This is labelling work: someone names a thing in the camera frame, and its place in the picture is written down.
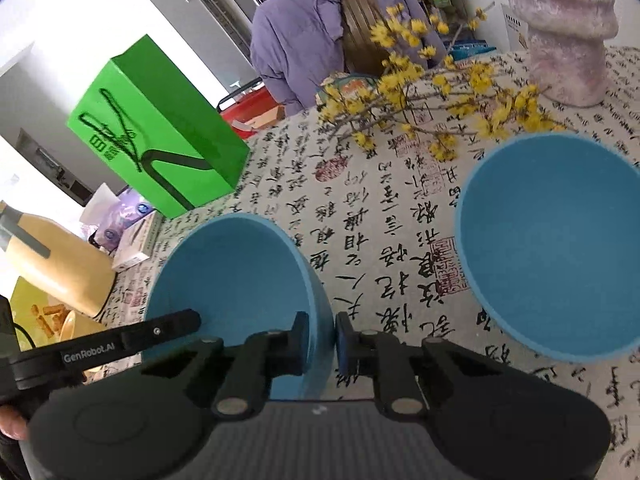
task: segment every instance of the bottle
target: bottle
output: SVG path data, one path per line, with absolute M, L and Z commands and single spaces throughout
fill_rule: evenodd
M 31 285 L 89 317 L 107 301 L 110 258 L 53 220 L 0 202 L 0 249 Z

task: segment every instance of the finger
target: finger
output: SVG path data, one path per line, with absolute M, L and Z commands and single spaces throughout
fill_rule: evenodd
M 24 440 L 27 421 L 13 406 L 0 406 L 0 431 L 14 440 Z

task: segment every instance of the pink ceramic vase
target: pink ceramic vase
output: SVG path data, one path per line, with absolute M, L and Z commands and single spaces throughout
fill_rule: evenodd
M 615 1 L 509 0 L 529 24 L 532 79 L 549 98 L 580 107 L 604 99 L 604 40 L 618 33 Z

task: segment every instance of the purple jacket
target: purple jacket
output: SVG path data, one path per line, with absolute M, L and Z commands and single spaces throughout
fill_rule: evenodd
M 418 0 L 378 0 L 381 9 L 404 3 L 404 18 L 426 16 Z M 273 98 L 288 116 L 316 104 L 318 85 L 344 71 L 340 0 L 266 0 L 255 12 L 251 62 Z M 444 56 L 436 32 L 427 44 Z

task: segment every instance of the bowl rim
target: bowl rim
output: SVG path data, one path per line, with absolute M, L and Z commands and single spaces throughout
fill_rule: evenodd
M 471 183 L 471 181 L 476 177 L 479 171 L 481 171 L 482 168 L 484 168 L 484 166 L 487 163 L 489 163 L 489 161 L 491 161 L 492 158 L 494 158 L 494 156 L 497 153 L 499 154 L 500 152 L 502 152 L 502 150 L 507 149 L 508 147 L 518 142 L 529 142 L 532 140 L 535 141 L 537 139 L 543 139 L 543 138 L 549 138 L 549 137 L 571 139 L 571 140 L 576 140 L 577 142 L 583 142 L 583 143 L 589 144 L 591 146 L 596 146 L 599 149 L 604 150 L 604 152 L 610 153 L 611 155 L 615 155 L 631 171 L 633 171 L 636 175 L 636 178 L 640 180 L 640 172 L 636 170 L 636 168 L 633 167 L 633 165 L 631 165 L 629 161 L 626 160 L 626 158 L 624 158 L 622 155 L 620 155 L 618 152 L 614 151 L 613 149 L 610 149 L 610 147 L 603 146 L 599 142 L 596 142 L 595 140 L 591 139 L 590 137 L 584 136 L 584 134 L 582 133 L 567 134 L 567 133 L 561 133 L 561 132 L 540 132 L 535 134 L 517 135 L 513 139 L 509 139 L 506 142 L 501 143 L 497 148 L 491 151 L 487 156 L 485 156 L 483 160 L 481 160 L 478 164 L 476 164 L 471 169 L 471 171 L 466 177 L 465 183 L 462 188 L 462 192 L 460 193 L 460 199 L 458 200 L 458 207 L 456 208 L 455 226 L 454 226 L 454 236 L 456 239 L 455 240 L 456 252 L 458 253 L 460 265 L 462 266 L 462 271 L 464 272 L 466 280 L 469 283 L 469 288 L 471 289 L 471 292 L 479 301 L 480 305 L 486 310 L 487 314 L 489 314 L 493 319 L 495 319 L 496 323 L 501 328 L 503 328 L 506 332 L 508 332 L 516 341 L 519 341 L 520 343 L 526 345 L 529 349 L 539 354 L 542 354 L 544 356 L 551 357 L 553 359 L 557 359 L 565 362 L 572 362 L 572 363 L 589 363 L 594 361 L 621 357 L 623 355 L 626 355 L 635 351 L 636 348 L 640 347 L 640 335 L 636 336 L 636 338 L 633 339 L 631 343 L 625 344 L 623 347 L 620 347 L 619 349 L 600 353 L 600 354 L 588 354 L 588 355 L 569 354 L 567 352 L 553 350 L 545 347 L 544 345 L 536 343 L 535 341 L 529 339 L 525 335 L 522 335 L 519 331 L 514 329 L 508 322 L 506 322 L 504 318 L 495 311 L 495 309 L 492 307 L 491 303 L 489 303 L 487 298 L 485 298 L 484 294 L 480 290 L 478 282 L 476 282 L 476 279 L 473 276 L 473 273 L 471 272 L 471 268 L 469 267 L 468 261 L 466 260 L 466 254 L 465 254 L 463 243 L 462 243 L 462 210 L 464 209 L 463 206 L 465 203 L 466 192 L 469 188 L 469 184 Z
M 319 322 L 318 322 L 318 302 L 316 301 L 316 297 L 314 295 L 314 290 L 313 290 L 313 286 L 311 283 L 311 278 L 308 275 L 309 272 L 309 268 L 307 265 L 307 262 L 305 260 L 305 258 L 303 257 L 302 253 L 300 253 L 300 251 L 298 250 L 298 248 L 296 247 L 295 243 L 293 242 L 293 240 L 291 240 L 291 238 L 289 238 L 286 234 L 286 232 L 283 231 L 283 229 L 281 227 L 279 227 L 279 225 L 277 225 L 274 221 L 268 219 L 268 218 L 264 218 L 260 215 L 256 215 L 256 214 L 252 214 L 252 213 L 244 213 L 244 212 L 238 212 L 238 213 L 225 213 L 225 214 L 221 214 L 219 216 L 213 217 L 209 220 L 207 220 L 206 222 L 204 222 L 203 224 L 199 225 L 198 227 L 196 227 L 193 231 L 189 232 L 175 247 L 174 250 L 171 251 L 171 253 L 169 254 L 169 256 L 167 257 L 167 260 L 164 264 L 164 266 L 162 266 L 162 269 L 160 270 L 160 272 L 158 272 L 158 274 L 156 275 L 156 279 L 153 283 L 153 287 L 151 292 L 149 293 L 149 297 L 148 300 L 146 302 L 146 311 L 145 311 L 145 320 L 146 320 L 146 316 L 148 315 L 148 308 L 151 305 L 151 301 L 153 299 L 153 294 L 154 291 L 156 289 L 156 285 L 158 284 L 158 280 L 160 279 L 160 276 L 162 275 L 162 273 L 164 272 L 164 270 L 169 266 L 169 262 L 171 261 L 171 259 L 174 257 L 174 255 L 177 253 L 178 249 L 181 247 L 181 245 L 183 245 L 189 238 L 191 238 L 194 234 L 196 234 L 196 232 L 198 232 L 200 229 L 203 229 L 205 227 L 210 226 L 211 224 L 215 224 L 218 222 L 224 222 L 224 221 L 235 221 L 238 219 L 245 219 L 245 220 L 249 220 L 251 222 L 255 222 L 257 224 L 260 224 L 264 227 L 266 227 L 271 233 L 275 234 L 278 236 L 278 238 L 284 242 L 285 246 L 289 249 L 289 253 L 293 256 L 293 259 L 298 267 L 298 270 L 300 272 L 300 274 L 302 275 L 302 279 L 305 285 L 305 291 L 306 291 L 306 298 L 309 304 L 309 338 L 308 338 L 308 348 L 307 348 L 307 354 L 306 354 L 306 358 L 307 358 L 307 364 L 310 363 L 310 361 L 312 360 L 313 357 L 315 357 L 316 355 L 316 351 L 317 351 L 317 342 L 316 342 L 316 338 L 314 336 L 312 336 L 312 334 L 314 333 L 313 328 L 314 327 L 318 327 L 319 326 Z M 288 330 L 290 327 L 284 327 L 283 330 Z M 145 351 L 142 352 L 142 361 L 144 362 L 145 360 Z M 307 376 L 306 376 L 306 372 L 307 370 L 305 370 L 305 373 L 300 377 L 301 381 L 300 381 L 300 387 L 299 387 L 299 394 L 301 395 L 305 389 L 306 389 L 306 382 L 308 381 Z

